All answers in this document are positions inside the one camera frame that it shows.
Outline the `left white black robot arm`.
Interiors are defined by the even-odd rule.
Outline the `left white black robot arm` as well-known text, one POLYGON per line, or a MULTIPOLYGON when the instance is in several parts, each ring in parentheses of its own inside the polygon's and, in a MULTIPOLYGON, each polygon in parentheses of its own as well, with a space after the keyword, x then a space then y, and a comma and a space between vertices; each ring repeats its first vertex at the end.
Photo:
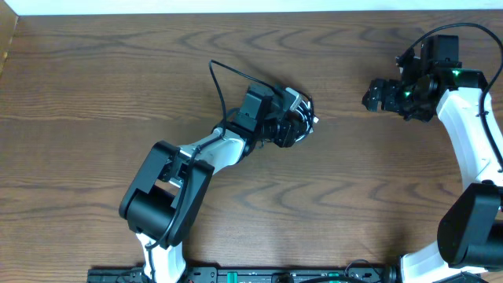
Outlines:
POLYGON ((242 106, 225 112, 206 138, 180 146, 158 141, 119 205, 119 216, 143 248, 142 280, 182 278, 186 268, 182 242, 216 173, 240 163, 258 144, 293 146, 312 132, 316 121, 307 94, 252 84, 242 106))

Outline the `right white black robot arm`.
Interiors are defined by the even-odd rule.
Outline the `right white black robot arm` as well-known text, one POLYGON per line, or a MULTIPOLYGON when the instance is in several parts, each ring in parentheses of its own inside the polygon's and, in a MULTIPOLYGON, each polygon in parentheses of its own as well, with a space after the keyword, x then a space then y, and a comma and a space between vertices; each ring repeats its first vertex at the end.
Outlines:
POLYGON ((433 35, 398 57, 399 80, 374 79, 362 104, 406 120, 436 117, 450 137, 462 194, 433 243, 403 255, 388 282, 469 282, 502 269, 502 133, 484 74, 465 69, 456 35, 433 35))

